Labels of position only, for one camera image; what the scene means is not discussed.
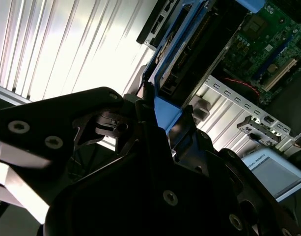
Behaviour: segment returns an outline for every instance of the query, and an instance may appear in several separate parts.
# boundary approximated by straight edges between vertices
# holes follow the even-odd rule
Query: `red cable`
[[[238,83],[238,84],[245,85],[245,86],[249,87],[250,89],[252,89],[252,90],[257,94],[257,96],[260,96],[259,91],[258,91],[256,88],[254,88],[252,85],[250,85],[250,84],[248,84],[248,83],[246,83],[246,82],[242,82],[242,81],[234,80],[234,79],[229,79],[229,78],[224,78],[224,79],[225,79],[225,80],[228,80],[228,81],[236,82],[236,83]]]

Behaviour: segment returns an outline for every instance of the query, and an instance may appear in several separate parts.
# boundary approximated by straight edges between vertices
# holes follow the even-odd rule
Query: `white louvered panel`
[[[156,0],[0,0],[0,85],[32,101],[122,94],[153,52],[136,38]]]

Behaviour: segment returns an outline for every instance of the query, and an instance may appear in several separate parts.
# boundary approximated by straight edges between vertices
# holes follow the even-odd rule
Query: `motherboard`
[[[252,87],[262,107],[301,72],[301,12],[285,2],[270,0],[249,13],[220,63],[226,79]]]

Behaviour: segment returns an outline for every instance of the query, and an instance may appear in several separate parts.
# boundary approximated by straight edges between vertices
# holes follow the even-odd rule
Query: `blue plastic latch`
[[[266,3],[266,0],[236,0],[239,4],[247,8],[253,13],[259,12]]]
[[[155,98],[155,113],[158,126],[163,128],[166,133],[174,126],[182,114],[182,110],[160,97]]]

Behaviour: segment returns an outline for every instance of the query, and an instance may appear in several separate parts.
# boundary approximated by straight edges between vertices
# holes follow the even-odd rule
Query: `gray metal panel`
[[[213,86],[214,83],[217,83],[220,87]],[[262,118],[262,115],[266,113],[248,101],[246,102],[252,109],[248,109],[241,104],[237,105],[237,102],[233,102],[234,98],[229,98],[224,93],[225,91],[234,94],[234,91],[212,76],[200,88],[197,96],[208,101],[211,104],[211,109],[206,120],[201,122],[197,127],[211,137],[215,149],[229,148],[242,157],[256,148],[257,144],[250,140],[245,133],[241,132],[237,128],[237,124],[244,121],[248,116]],[[299,148],[292,145],[294,139],[289,137],[288,132],[279,129],[277,127],[278,124],[281,123],[276,120],[272,125],[278,132],[282,133],[281,142],[276,148],[289,156],[298,151]]]
[[[153,51],[136,38],[156,0],[0,0],[0,85],[32,101],[123,93]]]

